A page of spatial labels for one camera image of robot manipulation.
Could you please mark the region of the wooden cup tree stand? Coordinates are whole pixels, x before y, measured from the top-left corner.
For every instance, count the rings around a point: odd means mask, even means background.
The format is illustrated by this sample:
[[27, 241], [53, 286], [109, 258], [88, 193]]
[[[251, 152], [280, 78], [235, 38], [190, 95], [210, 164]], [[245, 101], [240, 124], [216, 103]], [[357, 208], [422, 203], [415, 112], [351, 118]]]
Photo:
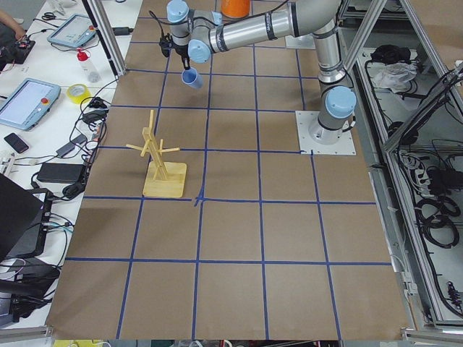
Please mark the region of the wooden cup tree stand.
[[164, 153], [180, 151], [180, 148], [164, 148], [163, 139], [159, 142], [156, 140], [153, 131], [154, 116], [154, 110], [151, 110], [148, 126], [142, 130], [144, 145], [126, 144], [126, 147], [140, 151], [141, 157], [147, 153], [151, 157], [143, 187], [145, 197], [181, 198], [184, 192], [187, 164], [168, 162], [163, 159]]

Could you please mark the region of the crumpled white cloth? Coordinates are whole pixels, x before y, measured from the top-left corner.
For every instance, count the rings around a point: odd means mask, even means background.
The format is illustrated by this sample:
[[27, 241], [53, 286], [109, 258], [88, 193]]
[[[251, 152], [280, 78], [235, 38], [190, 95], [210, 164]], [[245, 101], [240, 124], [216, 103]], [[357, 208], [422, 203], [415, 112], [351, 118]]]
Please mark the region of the crumpled white cloth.
[[399, 62], [380, 68], [372, 81], [374, 87], [389, 89], [393, 93], [401, 93], [411, 88], [412, 81], [416, 76], [417, 67], [414, 64]]

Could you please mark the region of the teach pendant tablet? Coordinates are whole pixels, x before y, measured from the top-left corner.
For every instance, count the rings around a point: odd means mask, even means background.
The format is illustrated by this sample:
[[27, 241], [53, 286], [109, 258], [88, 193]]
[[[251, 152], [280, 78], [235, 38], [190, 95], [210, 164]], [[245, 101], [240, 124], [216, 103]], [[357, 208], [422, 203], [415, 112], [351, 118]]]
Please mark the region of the teach pendant tablet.
[[66, 48], [81, 48], [95, 35], [96, 30], [88, 16], [73, 14], [47, 37], [47, 41]]
[[33, 128], [60, 94], [59, 85], [26, 78], [1, 106], [1, 124], [20, 130]]

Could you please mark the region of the light blue plastic cup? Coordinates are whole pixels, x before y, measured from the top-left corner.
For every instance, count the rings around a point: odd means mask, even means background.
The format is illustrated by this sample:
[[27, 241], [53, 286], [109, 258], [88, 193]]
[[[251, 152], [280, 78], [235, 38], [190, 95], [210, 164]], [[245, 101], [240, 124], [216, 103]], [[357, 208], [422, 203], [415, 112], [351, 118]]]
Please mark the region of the light blue plastic cup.
[[185, 69], [181, 75], [182, 82], [193, 89], [200, 89], [203, 86], [203, 78], [194, 67]]

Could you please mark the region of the yellow tape roll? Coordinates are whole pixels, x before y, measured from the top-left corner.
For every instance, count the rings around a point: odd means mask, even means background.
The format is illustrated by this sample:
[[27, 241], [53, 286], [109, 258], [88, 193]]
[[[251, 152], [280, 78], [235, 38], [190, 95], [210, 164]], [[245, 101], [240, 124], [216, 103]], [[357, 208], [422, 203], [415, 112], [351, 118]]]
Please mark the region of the yellow tape roll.
[[68, 87], [67, 97], [74, 104], [81, 104], [81, 102], [91, 97], [91, 93], [86, 85], [79, 83]]

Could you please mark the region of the red capped squeeze bottle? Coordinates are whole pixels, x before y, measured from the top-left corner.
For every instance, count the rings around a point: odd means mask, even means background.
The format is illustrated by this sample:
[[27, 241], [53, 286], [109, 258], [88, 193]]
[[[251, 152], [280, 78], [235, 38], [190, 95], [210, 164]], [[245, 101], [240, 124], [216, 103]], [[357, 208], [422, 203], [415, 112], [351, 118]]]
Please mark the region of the red capped squeeze bottle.
[[77, 50], [77, 60], [89, 82], [95, 83], [101, 80], [101, 76], [92, 63], [90, 56], [81, 48]]

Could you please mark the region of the black power adapter brick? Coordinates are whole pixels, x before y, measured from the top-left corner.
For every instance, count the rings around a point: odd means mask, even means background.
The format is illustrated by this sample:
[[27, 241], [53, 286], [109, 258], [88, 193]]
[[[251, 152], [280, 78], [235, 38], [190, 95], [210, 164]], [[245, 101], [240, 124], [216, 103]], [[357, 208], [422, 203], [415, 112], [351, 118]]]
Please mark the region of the black power adapter brick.
[[72, 184], [80, 180], [83, 171], [83, 164], [43, 163], [37, 180], [43, 183]]

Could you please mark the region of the right side black adapter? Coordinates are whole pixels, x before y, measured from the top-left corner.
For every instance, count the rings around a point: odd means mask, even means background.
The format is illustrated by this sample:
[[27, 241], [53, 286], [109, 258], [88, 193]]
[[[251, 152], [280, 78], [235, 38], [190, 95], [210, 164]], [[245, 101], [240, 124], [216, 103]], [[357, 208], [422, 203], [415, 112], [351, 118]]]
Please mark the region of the right side black adapter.
[[131, 35], [134, 29], [130, 27], [113, 27], [112, 30], [115, 36], [126, 36]]

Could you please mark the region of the black laptop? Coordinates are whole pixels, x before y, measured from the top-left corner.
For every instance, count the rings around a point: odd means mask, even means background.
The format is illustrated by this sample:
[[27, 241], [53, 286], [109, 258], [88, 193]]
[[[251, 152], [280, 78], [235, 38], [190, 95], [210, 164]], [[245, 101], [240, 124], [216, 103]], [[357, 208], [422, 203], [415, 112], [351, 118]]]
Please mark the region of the black laptop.
[[1, 176], [1, 259], [25, 259], [43, 253], [45, 224], [50, 220], [52, 193], [24, 189]]

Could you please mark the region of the near teach pendant tablet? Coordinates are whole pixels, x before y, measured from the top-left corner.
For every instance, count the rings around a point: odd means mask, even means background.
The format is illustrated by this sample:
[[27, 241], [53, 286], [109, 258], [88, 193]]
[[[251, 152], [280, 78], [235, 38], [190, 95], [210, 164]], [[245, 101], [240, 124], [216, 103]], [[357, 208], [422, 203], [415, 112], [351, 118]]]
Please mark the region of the near teach pendant tablet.
[[60, 94], [59, 85], [26, 78], [1, 106], [1, 124], [20, 130], [33, 128]]

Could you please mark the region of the far teach pendant tablet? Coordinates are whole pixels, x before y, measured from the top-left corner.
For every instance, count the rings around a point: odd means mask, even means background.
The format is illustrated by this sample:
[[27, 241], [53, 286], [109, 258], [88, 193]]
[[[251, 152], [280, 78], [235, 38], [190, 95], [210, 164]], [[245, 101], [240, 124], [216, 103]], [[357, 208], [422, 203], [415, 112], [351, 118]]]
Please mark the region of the far teach pendant tablet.
[[96, 30], [88, 16], [73, 14], [47, 37], [47, 41], [66, 48], [81, 48], [95, 35]]

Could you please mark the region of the aluminium frame post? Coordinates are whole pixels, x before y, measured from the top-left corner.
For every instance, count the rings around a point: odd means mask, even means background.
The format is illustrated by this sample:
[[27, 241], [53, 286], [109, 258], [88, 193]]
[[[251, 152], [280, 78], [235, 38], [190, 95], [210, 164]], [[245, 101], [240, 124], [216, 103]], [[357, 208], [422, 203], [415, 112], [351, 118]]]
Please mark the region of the aluminium frame post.
[[116, 36], [101, 1], [82, 0], [82, 5], [89, 16], [93, 27], [96, 29], [113, 75], [115, 77], [125, 75], [126, 64], [124, 57], [119, 49]]

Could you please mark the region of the black scissors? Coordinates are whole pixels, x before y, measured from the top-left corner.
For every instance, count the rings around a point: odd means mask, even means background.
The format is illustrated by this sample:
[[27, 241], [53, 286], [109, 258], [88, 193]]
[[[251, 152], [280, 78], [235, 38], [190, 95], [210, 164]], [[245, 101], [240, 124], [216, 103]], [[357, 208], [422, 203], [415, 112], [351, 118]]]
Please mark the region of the black scissors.
[[60, 17], [57, 17], [53, 12], [44, 12], [41, 15], [41, 19], [45, 21], [51, 21], [51, 20], [60, 20]]

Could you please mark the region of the black smartphone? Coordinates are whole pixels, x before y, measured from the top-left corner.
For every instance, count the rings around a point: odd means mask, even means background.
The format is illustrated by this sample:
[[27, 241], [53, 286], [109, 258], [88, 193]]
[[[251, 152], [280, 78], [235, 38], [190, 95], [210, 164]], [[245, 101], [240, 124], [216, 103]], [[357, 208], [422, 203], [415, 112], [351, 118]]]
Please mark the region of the black smartphone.
[[4, 141], [16, 152], [24, 153], [29, 146], [17, 134], [11, 133], [4, 137]]

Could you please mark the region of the small black adapter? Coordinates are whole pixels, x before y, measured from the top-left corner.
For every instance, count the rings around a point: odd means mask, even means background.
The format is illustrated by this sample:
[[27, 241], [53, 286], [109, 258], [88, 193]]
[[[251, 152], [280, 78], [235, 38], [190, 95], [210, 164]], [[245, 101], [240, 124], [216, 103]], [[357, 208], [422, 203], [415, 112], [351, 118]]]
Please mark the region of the small black adapter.
[[66, 154], [72, 152], [76, 145], [84, 144], [87, 141], [87, 137], [84, 134], [79, 134], [67, 144], [61, 146], [57, 151], [56, 155], [58, 158], [63, 158]]

